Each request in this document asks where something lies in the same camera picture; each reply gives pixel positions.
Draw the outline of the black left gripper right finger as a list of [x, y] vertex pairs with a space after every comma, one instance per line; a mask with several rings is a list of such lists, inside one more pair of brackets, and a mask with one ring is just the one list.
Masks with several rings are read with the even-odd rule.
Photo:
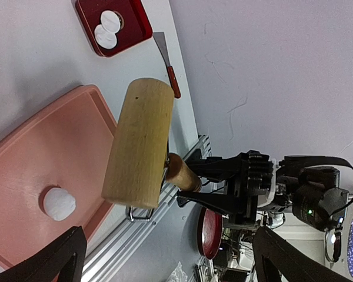
[[342, 275], [308, 258], [268, 227], [260, 227], [253, 239], [258, 281], [348, 281]]

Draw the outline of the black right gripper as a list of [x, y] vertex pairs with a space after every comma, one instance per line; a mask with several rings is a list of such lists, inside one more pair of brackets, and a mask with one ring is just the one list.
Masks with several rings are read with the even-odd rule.
[[179, 206], [198, 203], [228, 216], [229, 224], [254, 224], [259, 196], [271, 189], [274, 164], [268, 155], [256, 150], [235, 157], [207, 157], [187, 161], [197, 176], [208, 180], [226, 180], [225, 194], [178, 191]]

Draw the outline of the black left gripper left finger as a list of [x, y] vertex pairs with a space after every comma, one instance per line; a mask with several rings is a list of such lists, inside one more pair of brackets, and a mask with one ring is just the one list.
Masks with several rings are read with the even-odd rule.
[[81, 281], [87, 240], [73, 226], [23, 262], [0, 273], [0, 281]]

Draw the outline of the white dough piece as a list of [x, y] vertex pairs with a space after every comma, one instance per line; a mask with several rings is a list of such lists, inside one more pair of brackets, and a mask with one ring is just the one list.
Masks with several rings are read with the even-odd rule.
[[67, 190], [53, 187], [44, 196], [43, 208], [51, 219], [63, 221], [76, 209], [76, 199]]

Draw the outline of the pink plastic tray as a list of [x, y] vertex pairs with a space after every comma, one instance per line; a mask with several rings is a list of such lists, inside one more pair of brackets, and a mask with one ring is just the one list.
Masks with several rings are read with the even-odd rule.
[[[64, 94], [0, 141], [0, 266], [26, 260], [72, 226], [90, 239], [111, 210], [101, 196], [116, 121], [95, 85]], [[42, 209], [52, 187], [76, 199], [55, 221]]]

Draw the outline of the wooden rolling pin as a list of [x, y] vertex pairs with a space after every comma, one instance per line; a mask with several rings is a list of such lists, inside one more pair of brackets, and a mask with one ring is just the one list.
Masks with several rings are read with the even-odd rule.
[[117, 123], [102, 188], [104, 200], [126, 207], [129, 221], [150, 221], [164, 183], [199, 192], [201, 179], [169, 151], [174, 91], [161, 80], [133, 80]]

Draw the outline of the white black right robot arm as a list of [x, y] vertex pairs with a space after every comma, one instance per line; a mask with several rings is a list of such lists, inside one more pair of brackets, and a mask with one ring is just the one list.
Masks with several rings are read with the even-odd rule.
[[199, 150], [187, 160], [198, 177], [210, 183], [224, 183], [219, 193], [178, 192], [177, 202], [188, 202], [228, 216], [229, 228], [254, 226], [258, 212], [292, 213], [319, 231], [342, 226], [349, 192], [339, 186], [339, 167], [352, 165], [340, 157], [286, 156], [280, 162], [250, 150], [224, 159], [202, 157]]

